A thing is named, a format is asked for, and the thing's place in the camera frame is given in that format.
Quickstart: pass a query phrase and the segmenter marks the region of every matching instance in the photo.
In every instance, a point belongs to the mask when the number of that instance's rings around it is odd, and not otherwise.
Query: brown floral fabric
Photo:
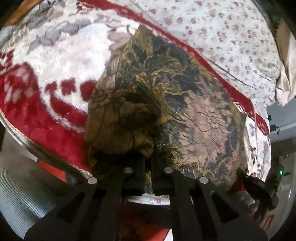
[[[113,52],[95,87],[85,139],[96,176],[116,168],[121,154],[149,159],[157,149],[185,176],[230,186],[247,163],[244,122],[206,68],[140,26]]]

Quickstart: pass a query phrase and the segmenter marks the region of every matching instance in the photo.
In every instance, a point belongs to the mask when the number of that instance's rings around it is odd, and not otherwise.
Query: black device
[[[145,158],[124,155],[119,171],[101,181],[85,180],[25,235],[25,241],[120,240],[118,216],[126,195],[144,194]],[[174,241],[265,241],[267,235],[208,178],[192,179],[152,161],[155,195],[169,195]]]

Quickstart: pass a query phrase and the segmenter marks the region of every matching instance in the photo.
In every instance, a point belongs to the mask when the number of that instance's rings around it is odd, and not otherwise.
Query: silver screw
[[[165,173],[172,173],[174,171],[174,169],[171,167],[165,167],[164,171],[165,171]]]
[[[98,182],[98,179],[96,179],[95,177],[91,177],[87,180],[87,182],[89,184],[96,184]]]
[[[131,174],[133,173],[133,169],[131,167],[126,167],[125,169],[123,169],[123,172],[125,174]]]
[[[206,177],[201,177],[200,182],[203,184],[207,184],[209,182],[209,179],[207,179]]]

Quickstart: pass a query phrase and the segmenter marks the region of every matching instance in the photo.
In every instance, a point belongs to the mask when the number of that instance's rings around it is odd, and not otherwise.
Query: beige cloth
[[[276,84],[276,99],[280,106],[284,106],[296,96],[296,40],[283,19],[276,37],[282,61],[281,75]]]

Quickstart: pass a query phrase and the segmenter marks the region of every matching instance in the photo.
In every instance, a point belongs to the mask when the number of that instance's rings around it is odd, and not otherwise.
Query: ribbed gray surface
[[[21,238],[69,189],[28,157],[0,153],[0,211]]]

